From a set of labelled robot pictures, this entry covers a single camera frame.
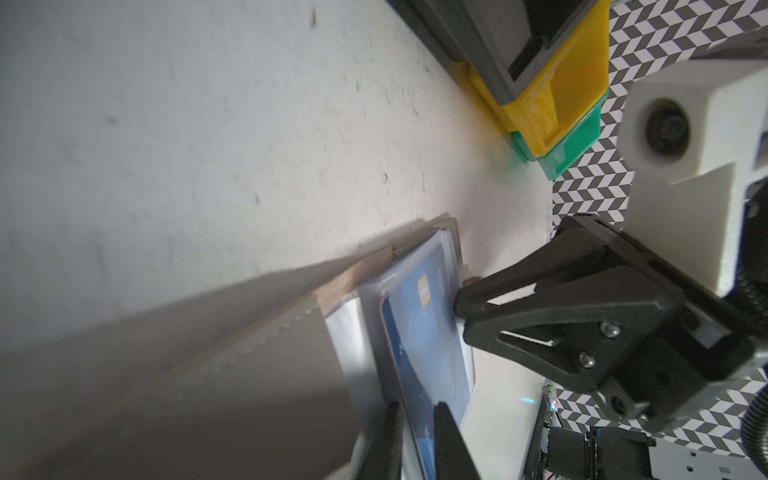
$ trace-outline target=stacked storage bins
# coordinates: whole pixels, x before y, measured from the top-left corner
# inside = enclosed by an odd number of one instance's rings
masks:
[[[611,0],[389,0],[554,180],[600,136]]]
[[[608,88],[608,8],[600,0],[538,76],[513,102],[499,106],[476,70],[470,82],[511,132],[515,153],[559,177],[599,137]]]

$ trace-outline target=green plastic bin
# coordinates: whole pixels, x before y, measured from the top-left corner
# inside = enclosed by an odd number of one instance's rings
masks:
[[[511,134],[512,150],[524,162],[538,162],[547,178],[549,180],[556,180],[600,138],[600,114],[606,98],[608,98],[607,92],[584,118],[568,132],[568,135],[545,156],[541,158],[534,157],[518,131]]]

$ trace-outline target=patterned backdrop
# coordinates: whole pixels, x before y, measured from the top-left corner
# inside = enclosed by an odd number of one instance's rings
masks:
[[[603,105],[600,140],[553,186],[552,223],[567,214],[595,212],[621,227],[631,201],[634,172],[616,151],[621,108],[638,78],[676,61],[687,60],[710,45],[744,31],[768,25],[768,0],[632,0],[611,9],[608,100]],[[681,429],[665,432],[672,442],[722,455],[743,456],[739,440],[741,418],[749,402],[766,384],[762,371],[728,390],[711,408]],[[589,425],[614,425],[585,395],[558,390],[564,425],[582,432]],[[619,425],[639,429],[632,421]]]

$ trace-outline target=white tabletop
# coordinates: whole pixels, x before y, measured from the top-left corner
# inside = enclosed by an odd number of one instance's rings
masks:
[[[545,176],[504,166],[502,137],[385,0],[44,0],[0,18],[0,356],[253,279],[271,293],[444,212],[470,274],[545,242]],[[465,437],[484,480],[516,477],[541,378],[475,358]],[[32,370],[2,370],[4,409],[29,410],[3,450],[63,429],[61,396],[85,402]]]

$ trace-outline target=camera lens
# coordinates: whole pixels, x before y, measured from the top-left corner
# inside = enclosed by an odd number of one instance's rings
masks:
[[[667,101],[648,117],[645,127],[648,146],[664,157],[678,157],[688,148],[690,129],[680,105]]]

